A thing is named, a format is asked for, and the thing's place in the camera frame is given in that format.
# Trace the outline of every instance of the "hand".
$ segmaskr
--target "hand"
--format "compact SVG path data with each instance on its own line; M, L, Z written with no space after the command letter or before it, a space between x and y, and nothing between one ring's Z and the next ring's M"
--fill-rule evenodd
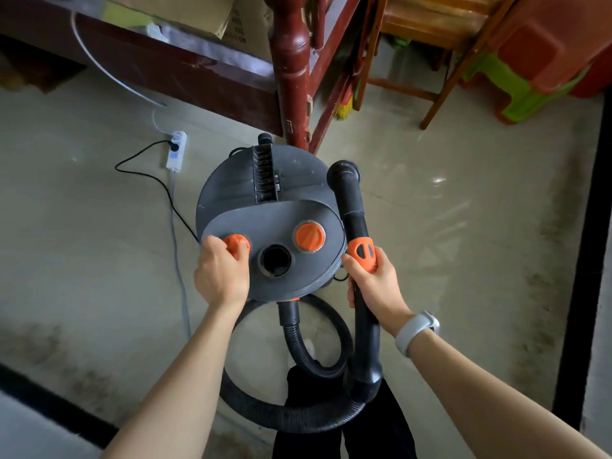
M361 289L366 305L376 316L381 327L395 338L415 314L408 309L402 298L393 264L382 248L375 246L374 249L378 262L378 269L374 273L368 273L348 254L342 256L342 264L350 276L348 304L351 308L355 308L353 283L356 283Z
M193 281L209 309L230 311L237 319L249 294L248 244L242 241L238 245L236 260L222 239L204 238Z

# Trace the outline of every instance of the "forearm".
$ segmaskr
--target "forearm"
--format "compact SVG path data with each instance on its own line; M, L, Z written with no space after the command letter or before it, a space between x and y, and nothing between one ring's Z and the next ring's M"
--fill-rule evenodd
M199 458L217 408L236 319L223 307L204 316L193 337L153 386L103 458Z
M432 331L409 354L478 459L609 458L546 409L461 355Z

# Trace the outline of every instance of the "black pants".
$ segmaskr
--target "black pants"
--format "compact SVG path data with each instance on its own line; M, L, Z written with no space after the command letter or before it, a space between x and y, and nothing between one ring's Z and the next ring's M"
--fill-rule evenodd
M389 385L382 380L376 398L354 419L323 433L276 434L272 459L339 459L341 434L351 459L416 459L408 423ZM342 379L323 380L295 366L287 374L289 394L285 406L306 407L333 398L342 390Z

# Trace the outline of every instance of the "smartwatch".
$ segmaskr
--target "smartwatch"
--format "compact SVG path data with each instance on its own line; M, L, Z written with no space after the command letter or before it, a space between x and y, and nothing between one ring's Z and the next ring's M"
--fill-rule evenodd
M400 330L400 333L395 337L395 347L402 355L410 357L408 355L408 346L410 342L417 334L425 329L433 330L436 335L440 333L440 322L427 311L423 311L421 314L414 316L406 322L402 330Z

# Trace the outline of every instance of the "power strip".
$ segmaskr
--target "power strip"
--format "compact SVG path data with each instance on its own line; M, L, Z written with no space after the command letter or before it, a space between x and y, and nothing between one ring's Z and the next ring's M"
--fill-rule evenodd
M180 172L180 168L183 165L185 147L187 146L187 134L182 130L178 130L176 132L172 132L171 137L171 142L178 145L178 150L168 151L166 169L172 172Z

